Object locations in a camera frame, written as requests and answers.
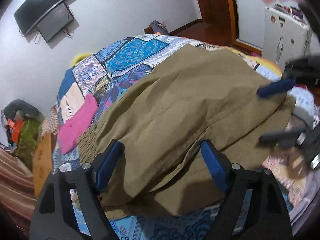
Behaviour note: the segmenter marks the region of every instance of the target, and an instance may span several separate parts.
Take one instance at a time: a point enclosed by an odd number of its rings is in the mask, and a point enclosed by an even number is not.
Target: white wall
[[[239,39],[263,48],[264,8],[261,0],[236,0],[239,19]]]
[[[170,32],[198,18],[193,0],[76,0],[70,5],[79,23],[73,39],[61,33],[51,48],[43,39],[36,45],[20,35],[13,14],[24,1],[13,0],[0,19],[0,106],[20,98],[44,115],[76,54],[143,34],[153,20],[166,21]]]

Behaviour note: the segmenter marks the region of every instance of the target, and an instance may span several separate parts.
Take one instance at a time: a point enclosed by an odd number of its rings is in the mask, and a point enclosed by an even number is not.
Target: blue clamp
[[[98,154],[92,162],[92,180],[97,192],[105,189],[120,156],[124,153],[124,145],[112,140],[105,152]]]
[[[210,140],[202,141],[201,154],[216,186],[226,193],[229,188],[227,178],[231,162],[224,154],[217,151]]]
[[[269,98],[275,94],[287,92],[296,85],[296,81],[291,78],[281,79],[271,84],[260,87],[257,90],[257,95],[260,98]]]

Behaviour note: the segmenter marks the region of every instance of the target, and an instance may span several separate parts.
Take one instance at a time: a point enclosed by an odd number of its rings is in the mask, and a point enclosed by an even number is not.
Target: metal screw
[[[269,169],[264,169],[264,173],[267,174],[267,175],[271,175],[271,174],[272,174],[272,171],[269,170]]]
[[[84,169],[84,170],[86,170],[86,169],[88,169],[88,168],[90,168],[91,167],[91,164],[90,163],[84,163],[84,164],[82,164],[82,169]]]
[[[231,165],[231,167],[232,167],[234,170],[239,170],[239,169],[241,168],[240,164],[238,164],[238,163],[233,163],[233,164]]]
[[[60,172],[60,170],[58,168],[54,168],[51,170],[52,175],[57,174],[58,172]]]

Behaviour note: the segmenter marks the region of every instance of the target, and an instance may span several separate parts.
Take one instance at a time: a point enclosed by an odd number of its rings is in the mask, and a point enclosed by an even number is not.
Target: pink fabric
[[[254,52],[252,52],[250,55],[251,55],[252,57],[261,57],[261,55],[259,55],[259,54],[257,54],[257,53],[254,53]]]
[[[76,148],[79,137],[90,126],[90,123],[98,109],[96,99],[92,94],[87,94],[84,104],[78,112],[66,121],[58,133],[63,155]]]

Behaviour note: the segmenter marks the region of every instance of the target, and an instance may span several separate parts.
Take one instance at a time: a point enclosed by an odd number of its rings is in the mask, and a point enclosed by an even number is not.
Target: patchwork bedspread
[[[93,122],[96,122],[117,98],[140,78],[149,74],[160,62],[186,44],[203,47],[207,50],[230,49],[239,55],[249,67],[260,75],[275,81],[281,71],[273,63],[261,58],[247,56],[235,49],[218,47],[201,41],[164,35],[140,35],[117,41],[96,54],[92,54],[76,66],[66,71],[61,83],[56,105],[51,109],[48,118],[42,124],[42,135],[47,131],[57,134],[59,128],[70,119],[84,103],[88,93],[92,93],[99,103]],[[297,105],[307,111],[319,122],[319,109],[315,106],[312,94],[304,88],[290,91],[297,100]],[[54,168],[69,171],[79,167],[77,147],[61,154],[60,142],[57,141],[52,154]],[[270,168],[276,178],[287,188],[289,201],[293,206],[302,199],[305,185],[305,169],[297,171],[297,178],[289,178],[285,160],[288,153],[279,157],[268,158],[263,165]],[[250,191],[247,191],[240,218],[234,232],[242,230],[250,202]],[[110,221],[121,240],[143,239],[202,239],[214,221],[220,202],[196,212],[180,216],[152,219],[143,216],[131,216]],[[82,212],[74,206],[79,228],[89,235]]]

